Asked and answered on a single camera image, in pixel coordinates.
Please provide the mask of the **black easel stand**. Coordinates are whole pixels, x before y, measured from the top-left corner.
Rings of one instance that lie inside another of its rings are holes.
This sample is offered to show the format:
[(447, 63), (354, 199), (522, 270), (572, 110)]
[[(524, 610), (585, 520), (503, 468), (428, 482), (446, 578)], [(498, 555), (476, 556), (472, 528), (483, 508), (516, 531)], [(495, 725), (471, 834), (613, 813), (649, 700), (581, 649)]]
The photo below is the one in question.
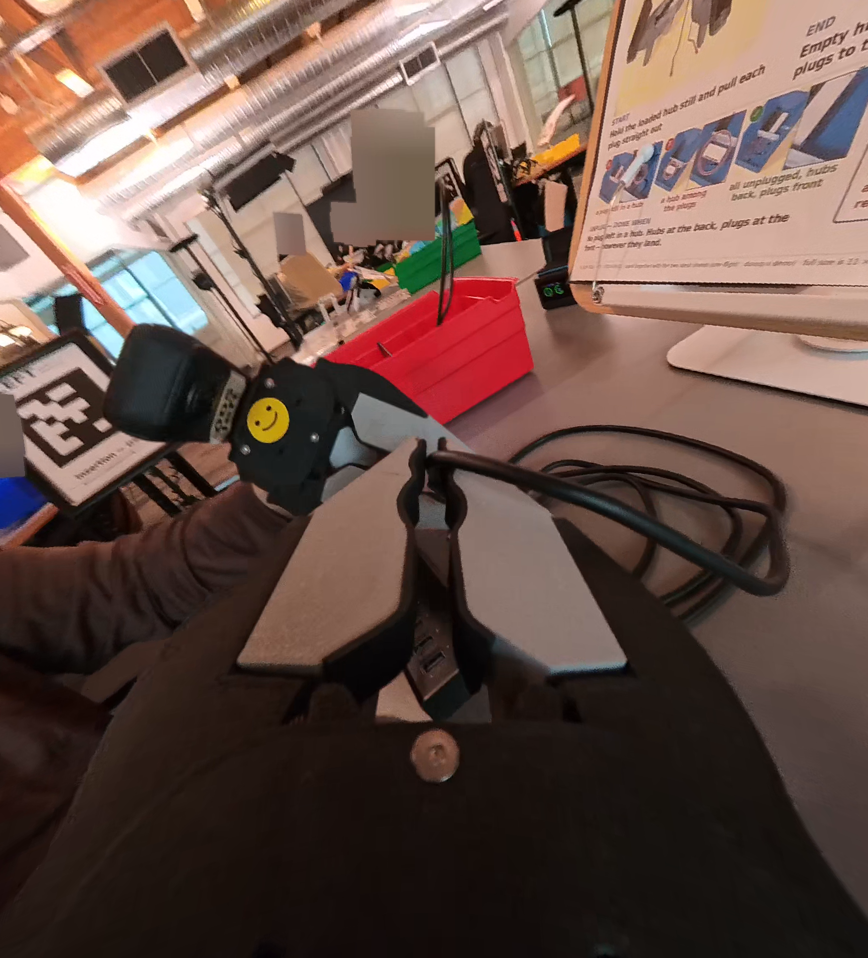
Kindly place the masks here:
[(174, 518), (219, 490), (180, 450), (167, 453), (119, 490), (142, 526)]

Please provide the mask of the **instruction sheet board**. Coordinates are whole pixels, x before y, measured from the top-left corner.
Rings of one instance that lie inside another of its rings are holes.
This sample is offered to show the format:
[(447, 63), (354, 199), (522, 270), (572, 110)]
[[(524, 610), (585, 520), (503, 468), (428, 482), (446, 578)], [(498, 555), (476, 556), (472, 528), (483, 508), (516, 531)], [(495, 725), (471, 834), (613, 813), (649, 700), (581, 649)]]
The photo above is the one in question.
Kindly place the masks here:
[(868, 1), (617, 2), (589, 138), (584, 307), (868, 339)]

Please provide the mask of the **black device with green display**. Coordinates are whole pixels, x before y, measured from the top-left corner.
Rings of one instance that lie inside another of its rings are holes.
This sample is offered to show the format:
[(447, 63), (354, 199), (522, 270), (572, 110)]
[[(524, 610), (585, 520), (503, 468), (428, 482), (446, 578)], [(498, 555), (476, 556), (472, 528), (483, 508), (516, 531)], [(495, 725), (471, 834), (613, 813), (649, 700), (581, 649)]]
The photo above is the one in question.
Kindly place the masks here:
[(569, 255), (572, 230), (563, 227), (547, 233), (542, 238), (544, 266), (537, 271), (536, 291), (543, 309), (553, 309), (576, 304), (570, 284)]

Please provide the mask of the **green plastic bin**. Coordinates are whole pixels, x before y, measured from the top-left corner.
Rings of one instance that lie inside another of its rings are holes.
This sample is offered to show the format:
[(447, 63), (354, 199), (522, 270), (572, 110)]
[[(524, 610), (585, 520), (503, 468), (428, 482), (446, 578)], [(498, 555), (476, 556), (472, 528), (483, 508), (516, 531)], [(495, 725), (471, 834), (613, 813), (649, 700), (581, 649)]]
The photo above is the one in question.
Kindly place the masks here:
[[(452, 229), (453, 263), (462, 266), (481, 255), (475, 221), (470, 220)], [(414, 294), (439, 281), (441, 275), (442, 231), (430, 242), (411, 246), (409, 255), (394, 264), (393, 275), (400, 288)]]

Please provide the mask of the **framed marker sign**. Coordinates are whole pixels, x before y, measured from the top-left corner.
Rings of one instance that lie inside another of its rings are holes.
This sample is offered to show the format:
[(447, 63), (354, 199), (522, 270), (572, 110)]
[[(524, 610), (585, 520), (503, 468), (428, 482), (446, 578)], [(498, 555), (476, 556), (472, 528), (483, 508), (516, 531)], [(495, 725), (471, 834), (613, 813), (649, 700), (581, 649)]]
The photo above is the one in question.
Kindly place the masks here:
[(180, 443), (131, 437), (104, 402), (114, 362), (83, 331), (60, 335), (0, 368), (0, 393), (14, 401), (26, 479), (76, 515), (176, 452)]

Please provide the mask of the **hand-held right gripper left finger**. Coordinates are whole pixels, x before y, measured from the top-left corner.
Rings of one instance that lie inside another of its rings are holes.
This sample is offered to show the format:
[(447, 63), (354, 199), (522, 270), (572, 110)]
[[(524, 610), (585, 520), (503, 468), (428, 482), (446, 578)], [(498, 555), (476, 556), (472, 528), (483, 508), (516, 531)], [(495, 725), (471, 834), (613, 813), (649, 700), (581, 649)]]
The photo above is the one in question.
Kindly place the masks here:
[(425, 457), (426, 442), (407, 439), (311, 513), (238, 655), (238, 668), (407, 664)]

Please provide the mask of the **person's left forearm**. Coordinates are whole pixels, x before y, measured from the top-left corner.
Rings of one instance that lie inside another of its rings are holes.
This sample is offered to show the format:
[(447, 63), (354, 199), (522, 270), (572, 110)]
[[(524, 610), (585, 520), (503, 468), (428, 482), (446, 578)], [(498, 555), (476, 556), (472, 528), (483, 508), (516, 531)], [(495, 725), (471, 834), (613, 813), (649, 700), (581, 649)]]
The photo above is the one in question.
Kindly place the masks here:
[(292, 519), (238, 483), (109, 542), (0, 549), (0, 668), (88, 675), (170, 635), (271, 557)]

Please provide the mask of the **orange wooden post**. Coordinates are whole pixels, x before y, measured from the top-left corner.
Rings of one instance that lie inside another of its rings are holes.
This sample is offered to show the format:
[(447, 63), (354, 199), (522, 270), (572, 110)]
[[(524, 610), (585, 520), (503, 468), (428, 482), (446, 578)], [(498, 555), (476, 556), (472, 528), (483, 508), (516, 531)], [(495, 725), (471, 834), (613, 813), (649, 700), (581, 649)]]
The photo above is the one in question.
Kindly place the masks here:
[(63, 274), (68, 282), (93, 305), (106, 322), (123, 338), (136, 323), (116, 303), (102, 283), (39, 215), (13, 191), (5, 181), (0, 182), (0, 209), (14, 222), (34, 245)]

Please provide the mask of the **red plastic bin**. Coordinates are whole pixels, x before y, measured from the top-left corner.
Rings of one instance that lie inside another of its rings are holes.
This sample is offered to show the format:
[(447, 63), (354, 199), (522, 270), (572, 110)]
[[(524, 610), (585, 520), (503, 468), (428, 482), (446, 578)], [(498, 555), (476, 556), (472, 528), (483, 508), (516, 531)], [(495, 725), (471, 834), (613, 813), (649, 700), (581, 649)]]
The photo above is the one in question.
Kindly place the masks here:
[(514, 278), (458, 278), (440, 325), (437, 313), (430, 291), (326, 357), (378, 373), (443, 425), (533, 370)]

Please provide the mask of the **black multi-port usb hub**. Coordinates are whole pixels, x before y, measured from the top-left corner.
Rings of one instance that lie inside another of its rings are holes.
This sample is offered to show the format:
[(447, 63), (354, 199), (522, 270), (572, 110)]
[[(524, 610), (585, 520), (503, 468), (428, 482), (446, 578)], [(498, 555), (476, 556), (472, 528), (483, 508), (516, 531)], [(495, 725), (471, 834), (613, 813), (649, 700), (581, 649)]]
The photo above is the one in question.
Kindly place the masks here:
[(490, 719), (488, 702), (469, 691), (454, 642), (448, 591), (422, 570), (417, 585), (413, 653), (406, 677), (422, 712), (437, 722), (480, 724)]

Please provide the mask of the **white board stand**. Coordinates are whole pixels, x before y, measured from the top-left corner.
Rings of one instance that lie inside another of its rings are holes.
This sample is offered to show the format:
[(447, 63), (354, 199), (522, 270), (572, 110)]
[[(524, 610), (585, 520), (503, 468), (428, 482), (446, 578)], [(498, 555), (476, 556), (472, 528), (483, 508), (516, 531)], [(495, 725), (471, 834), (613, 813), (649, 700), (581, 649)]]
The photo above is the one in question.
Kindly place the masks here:
[(667, 364), (868, 409), (868, 342), (800, 333), (706, 326), (674, 345)]

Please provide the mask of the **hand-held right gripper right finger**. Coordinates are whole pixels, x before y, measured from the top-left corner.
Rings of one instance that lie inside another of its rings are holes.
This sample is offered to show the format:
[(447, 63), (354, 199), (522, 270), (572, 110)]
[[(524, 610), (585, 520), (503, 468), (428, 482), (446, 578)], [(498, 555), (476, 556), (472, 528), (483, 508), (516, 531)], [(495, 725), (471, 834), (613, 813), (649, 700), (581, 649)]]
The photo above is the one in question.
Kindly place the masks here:
[(627, 658), (550, 512), (502, 480), (428, 459), (443, 496), (462, 672), (619, 672)]

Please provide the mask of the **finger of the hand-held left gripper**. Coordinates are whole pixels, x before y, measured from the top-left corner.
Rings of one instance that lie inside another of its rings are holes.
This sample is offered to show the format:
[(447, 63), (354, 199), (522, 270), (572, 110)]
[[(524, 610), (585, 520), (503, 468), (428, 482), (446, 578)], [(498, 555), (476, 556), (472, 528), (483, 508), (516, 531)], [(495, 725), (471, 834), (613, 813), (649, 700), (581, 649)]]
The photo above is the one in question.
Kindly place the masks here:
[(373, 370), (335, 366), (335, 391), (362, 445), (390, 452), (404, 440), (421, 439), (430, 451), (470, 452), (443, 425)]
[(356, 481), (376, 463), (376, 451), (365, 446), (355, 433), (338, 433), (328, 458), (328, 473), (320, 499), (329, 499)]

